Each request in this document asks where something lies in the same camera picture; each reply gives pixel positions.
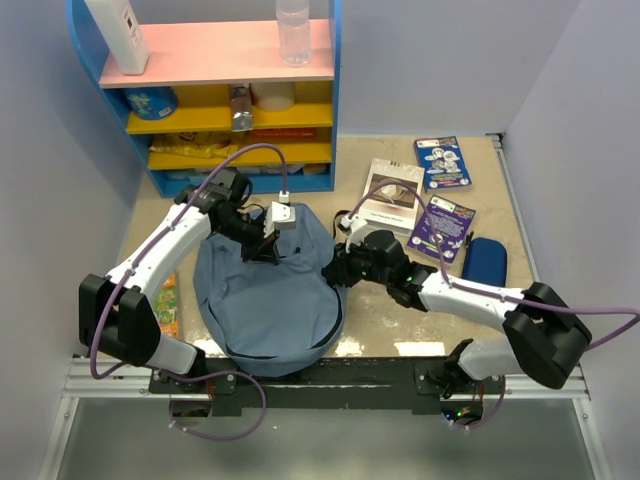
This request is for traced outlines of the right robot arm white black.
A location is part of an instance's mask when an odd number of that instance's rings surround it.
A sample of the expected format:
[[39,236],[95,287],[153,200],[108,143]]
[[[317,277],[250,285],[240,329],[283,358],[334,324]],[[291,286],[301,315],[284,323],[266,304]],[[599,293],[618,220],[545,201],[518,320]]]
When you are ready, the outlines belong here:
[[469,392],[489,377],[512,374],[559,390],[592,340],[589,329],[549,286],[535,282],[520,290],[445,277],[443,271],[411,260],[386,230],[366,235],[357,245],[337,244],[322,275],[336,287],[373,282],[405,308],[454,315],[500,332],[492,341],[461,341],[431,372],[431,381],[446,396]]

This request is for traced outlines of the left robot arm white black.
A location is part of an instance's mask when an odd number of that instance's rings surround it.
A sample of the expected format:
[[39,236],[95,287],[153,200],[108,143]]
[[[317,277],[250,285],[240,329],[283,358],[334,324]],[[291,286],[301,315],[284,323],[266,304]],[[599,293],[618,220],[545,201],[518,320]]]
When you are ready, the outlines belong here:
[[279,229],[273,213],[287,209],[290,193],[281,188],[266,213],[252,217],[242,208],[251,181],[217,167],[199,185],[188,185],[175,197],[152,234],[107,274],[87,275],[79,286],[79,338],[89,350],[94,378],[97,357],[104,353],[118,366],[159,370],[185,392],[200,390],[207,380],[204,352],[161,331],[152,303],[172,271],[206,238],[219,234],[240,247],[246,260],[275,258]]

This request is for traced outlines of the blue fabric backpack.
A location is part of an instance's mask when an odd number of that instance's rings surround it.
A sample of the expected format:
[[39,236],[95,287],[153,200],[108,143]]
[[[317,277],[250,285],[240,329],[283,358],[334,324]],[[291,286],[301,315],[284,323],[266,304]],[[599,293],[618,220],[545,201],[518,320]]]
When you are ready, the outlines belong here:
[[296,227],[276,242],[278,264],[243,262],[241,247],[221,235],[204,240],[193,276],[204,324],[245,372],[281,377],[307,368],[339,339],[347,290],[322,269],[335,241],[311,208],[294,206]]

